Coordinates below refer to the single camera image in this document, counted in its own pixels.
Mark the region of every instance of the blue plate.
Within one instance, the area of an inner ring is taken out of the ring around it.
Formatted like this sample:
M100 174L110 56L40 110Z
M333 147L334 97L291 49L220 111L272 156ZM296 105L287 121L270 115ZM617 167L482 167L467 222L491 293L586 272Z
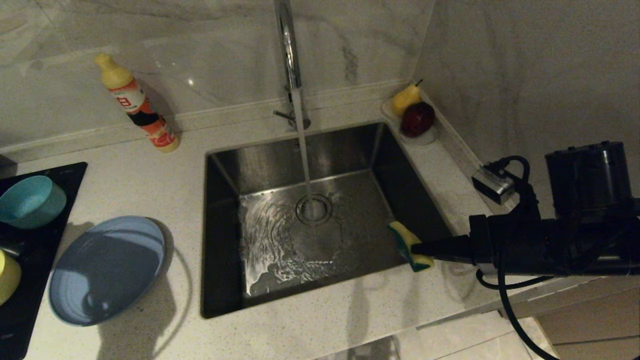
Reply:
M164 236L143 217L117 217L80 235L62 254L49 285L60 320L103 322L131 306L153 283L164 261Z

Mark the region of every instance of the marble backsplash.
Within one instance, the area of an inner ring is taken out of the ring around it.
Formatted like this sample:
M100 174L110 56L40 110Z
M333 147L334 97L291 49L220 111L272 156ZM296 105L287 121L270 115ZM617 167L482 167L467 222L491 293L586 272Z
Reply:
M481 161L531 162L553 207L544 154L623 141L640 196L637 1L438 1L415 79Z
M292 0L307 94L409 78L431 1ZM0 147L126 123L93 57L131 69L161 113L285 96L272 0L5 0Z

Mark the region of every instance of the red apple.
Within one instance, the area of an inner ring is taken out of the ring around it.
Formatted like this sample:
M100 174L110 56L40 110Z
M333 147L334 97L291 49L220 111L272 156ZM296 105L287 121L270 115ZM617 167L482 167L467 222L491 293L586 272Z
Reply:
M430 129L435 120L436 113L431 105L418 102L404 111L400 132L408 138L418 137Z

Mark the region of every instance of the yellow pear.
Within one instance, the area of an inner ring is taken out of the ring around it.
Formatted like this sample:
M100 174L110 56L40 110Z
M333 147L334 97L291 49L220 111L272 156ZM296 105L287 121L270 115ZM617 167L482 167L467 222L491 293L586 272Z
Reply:
M418 87L421 82L422 80L418 81L416 84L407 86L404 90L395 94L393 98L391 98L391 110L394 114L402 117L404 111L409 106L422 101L420 98L420 88Z

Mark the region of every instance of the black cooktop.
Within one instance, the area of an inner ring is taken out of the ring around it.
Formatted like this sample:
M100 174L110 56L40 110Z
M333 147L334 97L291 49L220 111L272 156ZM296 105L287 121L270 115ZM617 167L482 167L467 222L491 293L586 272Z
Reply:
M33 230L21 230L0 223L0 249L15 258L22 268L22 278L15 293L0 306L0 359L26 356L31 332L38 315L42 295L49 279L53 260L67 225L71 207L86 170L86 163L76 163L0 180L0 194L29 176L44 175L67 194L67 205L49 224Z

